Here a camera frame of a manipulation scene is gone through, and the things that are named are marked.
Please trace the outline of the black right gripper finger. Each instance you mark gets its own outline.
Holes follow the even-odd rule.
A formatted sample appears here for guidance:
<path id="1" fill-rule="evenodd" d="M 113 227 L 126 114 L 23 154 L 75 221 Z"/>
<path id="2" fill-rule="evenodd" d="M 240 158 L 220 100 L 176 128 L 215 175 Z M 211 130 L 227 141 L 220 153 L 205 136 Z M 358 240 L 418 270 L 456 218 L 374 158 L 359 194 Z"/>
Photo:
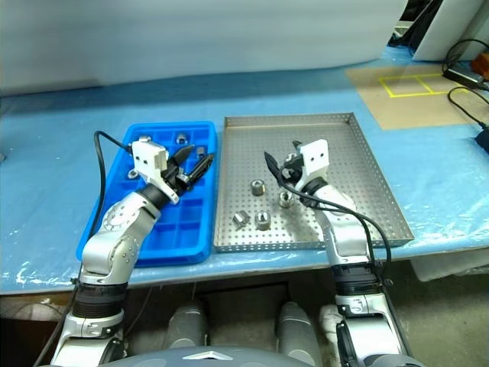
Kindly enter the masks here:
<path id="1" fill-rule="evenodd" d="M 283 176 L 275 158 L 268 152 L 264 152 L 264 159 L 268 170 L 275 178 L 278 185 L 283 185 Z"/>

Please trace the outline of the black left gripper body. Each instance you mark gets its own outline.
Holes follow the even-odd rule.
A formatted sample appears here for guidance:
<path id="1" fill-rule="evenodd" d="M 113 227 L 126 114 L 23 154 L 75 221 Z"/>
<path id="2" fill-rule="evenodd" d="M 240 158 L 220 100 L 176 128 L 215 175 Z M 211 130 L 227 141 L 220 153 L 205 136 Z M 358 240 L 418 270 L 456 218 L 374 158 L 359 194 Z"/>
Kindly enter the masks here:
<path id="1" fill-rule="evenodd" d="M 167 168 L 162 171 L 162 178 L 178 196 L 192 190 L 192 173 L 185 172 L 174 157 L 167 160 Z"/>

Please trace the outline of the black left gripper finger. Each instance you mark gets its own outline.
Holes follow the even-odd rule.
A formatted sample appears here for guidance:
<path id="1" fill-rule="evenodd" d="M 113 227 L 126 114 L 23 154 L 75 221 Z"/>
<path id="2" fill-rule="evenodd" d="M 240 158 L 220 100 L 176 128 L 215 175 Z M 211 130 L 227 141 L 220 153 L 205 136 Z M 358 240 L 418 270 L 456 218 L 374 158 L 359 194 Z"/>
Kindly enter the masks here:
<path id="1" fill-rule="evenodd" d="M 196 163 L 193 170 L 189 173 L 188 189 L 191 190 L 199 182 L 199 180 L 209 170 L 214 160 L 214 154 L 205 154 Z"/>
<path id="2" fill-rule="evenodd" d="M 192 153 L 194 145 L 187 145 L 180 148 L 173 155 L 173 163 L 176 167 L 182 167 L 183 163 L 187 160 L 189 155 Z"/>

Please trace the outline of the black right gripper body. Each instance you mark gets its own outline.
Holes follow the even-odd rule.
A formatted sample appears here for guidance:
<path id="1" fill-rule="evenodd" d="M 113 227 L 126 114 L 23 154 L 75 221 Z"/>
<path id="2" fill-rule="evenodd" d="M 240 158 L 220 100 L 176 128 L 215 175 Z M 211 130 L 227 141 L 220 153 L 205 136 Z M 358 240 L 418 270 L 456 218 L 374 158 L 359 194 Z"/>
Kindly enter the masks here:
<path id="1" fill-rule="evenodd" d="M 302 177 L 303 156 L 299 153 L 288 154 L 280 169 L 285 182 L 298 182 Z"/>

